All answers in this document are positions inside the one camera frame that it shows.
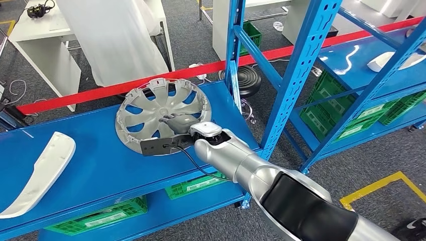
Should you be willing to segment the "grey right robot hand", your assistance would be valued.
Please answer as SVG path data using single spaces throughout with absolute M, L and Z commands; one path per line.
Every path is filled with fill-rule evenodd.
M 172 113 L 159 118 L 159 122 L 169 126 L 175 134 L 187 134 L 190 127 L 200 120 L 191 114 Z

